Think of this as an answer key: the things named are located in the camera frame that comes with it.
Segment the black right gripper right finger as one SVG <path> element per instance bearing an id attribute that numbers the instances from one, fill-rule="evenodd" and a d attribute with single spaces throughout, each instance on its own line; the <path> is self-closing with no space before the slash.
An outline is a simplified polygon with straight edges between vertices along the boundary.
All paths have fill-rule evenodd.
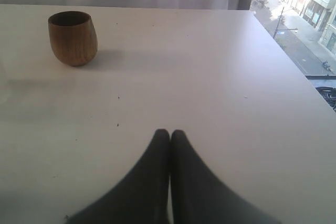
<path id="1" fill-rule="evenodd" d="M 202 161 L 182 130 L 171 136 L 174 223 L 279 223 L 226 186 Z"/>

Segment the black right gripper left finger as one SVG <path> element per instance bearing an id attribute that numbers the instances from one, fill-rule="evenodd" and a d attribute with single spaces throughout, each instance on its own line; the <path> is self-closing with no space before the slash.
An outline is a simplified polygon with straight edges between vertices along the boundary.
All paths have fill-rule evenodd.
<path id="1" fill-rule="evenodd" d="M 169 158 L 169 133 L 158 129 L 126 176 L 67 223 L 168 223 Z"/>

